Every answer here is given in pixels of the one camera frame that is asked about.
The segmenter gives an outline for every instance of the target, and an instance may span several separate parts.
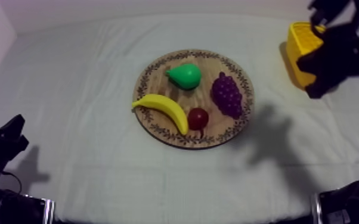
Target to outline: floral border pattern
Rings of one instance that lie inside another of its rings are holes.
[[[184,145],[188,143],[193,143],[193,144],[205,143],[208,145],[207,147],[217,142],[219,144],[225,143],[226,141],[234,137],[236,134],[238,134],[243,129],[243,127],[249,123],[249,118],[250,118],[250,114],[252,113],[252,107],[253,107],[253,98],[251,98],[253,97],[253,87],[250,86],[249,80],[243,74],[242,69],[234,65],[228,58],[221,57],[219,54],[213,52],[206,52],[202,50],[186,51],[175,55],[163,57],[162,59],[148,66],[145,69],[144,74],[142,74],[140,78],[140,85],[137,89],[137,99],[141,99],[146,94],[147,85],[150,80],[149,77],[153,73],[153,71],[158,70],[161,66],[165,65],[167,62],[173,60],[185,59],[188,58],[189,56],[193,56],[195,58],[200,57],[200,58],[219,59],[220,62],[222,62],[223,65],[225,65],[230,72],[236,74],[236,78],[240,81],[240,86],[247,97],[247,100],[242,108],[241,117],[234,122],[234,125],[232,127],[227,128],[223,134],[218,135],[216,138],[214,136],[203,136],[202,138],[199,138],[198,136],[189,136],[189,135],[184,136],[179,134],[178,132],[171,133],[169,129],[162,128],[159,126],[159,124],[152,123],[154,118],[150,112],[150,109],[148,108],[141,107],[140,112],[143,114],[144,119],[147,121],[147,123],[150,124],[149,126],[150,130],[152,130],[154,133],[158,134],[159,136],[164,137],[167,140],[175,139],[179,143],[182,143]]]

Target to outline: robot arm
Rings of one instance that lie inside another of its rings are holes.
[[[330,24],[351,0],[315,0],[309,8],[315,8],[311,16],[313,33],[323,40],[319,49],[299,58],[301,71],[312,73],[316,81],[306,87],[310,98],[321,98],[347,77],[359,76],[359,0],[354,0],[356,11],[349,23],[328,27],[324,33],[316,26]]]

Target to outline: yellow object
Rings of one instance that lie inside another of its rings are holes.
[[[188,119],[184,110],[174,100],[158,94],[147,94],[140,100],[132,103],[132,108],[142,105],[144,107],[160,110],[167,114],[176,124],[182,135],[188,133]]]
[[[324,31],[323,26],[316,28],[319,32]],[[296,62],[300,56],[316,50],[321,44],[323,41],[313,34],[309,22],[296,22],[289,27],[286,51],[296,80],[303,88],[312,84],[316,80],[316,76],[300,71]]]

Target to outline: purple grapes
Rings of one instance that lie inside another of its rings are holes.
[[[234,119],[242,115],[242,94],[231,76],[225,76],[224,72],[220,72],[219,78],[214,80],[211,97],[224,115]]]

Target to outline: white fabric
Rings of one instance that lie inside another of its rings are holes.
[[[9,170],[56,200],[60,217],[95,222],[252,223],[307,211],[310,193],[359,179],[359,79],[321,100],[294,87],[279,50],[290,22],[157,15],[19,36],[0,68],[0,126],[21,113],[30,146]],[[211,150],[162,144],[130,109],[142,70],[187,48],[232,58],[255,89],[247,131]]]

